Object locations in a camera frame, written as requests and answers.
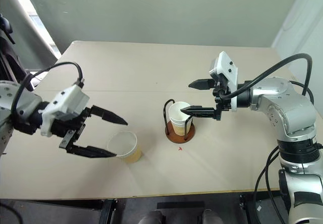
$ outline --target metal frame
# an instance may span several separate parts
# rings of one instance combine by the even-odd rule
[[[167,135],[170,134],[169,132],[169,129],[168,129],[168,126],[167,126],[167,116],[166,116],[166,106],[168,105],[168,103],[170,102],[173,102],[173,104],[175,103],[175,101],[173,99],[169,99],[168,101],[166,101],[165,105],[164,105],[164,109],[163,109],[163,114],[164,114],[164,122],[165,122],[165,127],[166,127],[166,130],[167,130]],[[185,121],[185,126],[184,126],[184,140],[186,141],[187,140],[187,123],[193,118],[193,116],[190,116],[189,118],[186,119]]]
[[[1,51],[0,51],[0,70],[2,71],[3,76],[7,77],[0,80],[9,80],[17,83],[16,76],[12,71],[8,60],[6,59],[5,55],[2,54]]]
[[[274,197],[281,196],[279,190],[272,191]],[[247,220],[249,224],[257,224],[256,218],[254,216],[254,206],[253,206],[253,192],[242,193],[240,195],[240,206],[245,210]],[[256,200],[266,200],[269,199],[269,195],[267,191],[259,191],[257,192]]]
[[[110,224],[112,213],[116,209],[117,201],[115,199],[107,200],[36,200],[30,201],[48,205],[58,205],[74,208],[85,208],[92,210],[101,210],[99,224]]]

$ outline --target cable connector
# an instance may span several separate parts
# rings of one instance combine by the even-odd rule
[[[323,145],[318,143],[318,142],[314,143],[314,146],[315,146],[316,149],[322,149],[323,148]]]
[[[78,78],[74,84],[76,84],[77,86],[79,86],[82,89],[84,86],[84,79],[82,78],[80,80],[80,78]]]

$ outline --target white paper cup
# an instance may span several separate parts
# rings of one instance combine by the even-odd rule
[[[168,115],[170,116],[174,132],[179,136],[185,135],[185,121],[190,117],[189,115],[182,113],[181,109],[190,106],[189,103],[178,101],[172,104],[168,110]],[[192,119],[187,123],[187,132],[189,132],[191,127]]]
[[[117,158],[127,163],[136,162],[141,157],[137,137],[133,132],[122,131],[114,135],[107,144],[110,152],[116,153]]]

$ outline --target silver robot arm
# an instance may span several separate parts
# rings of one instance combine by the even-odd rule
[[[315,138],[313,104],[283,78],[265,78],[248,88],[250,81],[238,84],[238,69],[225,52],[212,63],[210,75],[211,79],[196,80],[189,87],[213,88],[216,109],[190,106],[181,111],[218,121],[222,111],[236,111],[238,107],[263,112],[276,131],[282,166],[280,189],[289,212],[289,224],[323,223],[323,157]],[[246,90],[236,97],[223,97],[243,87]]]
[[[98,158],[113,157],[115,153],[97,147],[74,145],[83,129],[85,120],[91,115],[103,120],[127,125],[127,122],[111,111],[93,105],[87,108],[89,97],[74,84],[59,92],[51,102],[42,101],[41,97],[11,81],[0,81],[0,156],[4,152],[13,130],[34,134],[38,128],[42,136],[56,135],[63,138],[59,145],[67,153]]]
[[[323,223],[323,157],[316,141],[316,111],[282,78],[264,79],[250,89],[251,110],[263,112],[276,131],[280,189],[289,223]]]

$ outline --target person's knee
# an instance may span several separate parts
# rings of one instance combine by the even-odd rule
[[[205,210],[202,214],[202,224],[224,224],[218,214],[212,210]]]
[[[159,210],[149,212],[138,224],[162,224],[163,214]]]

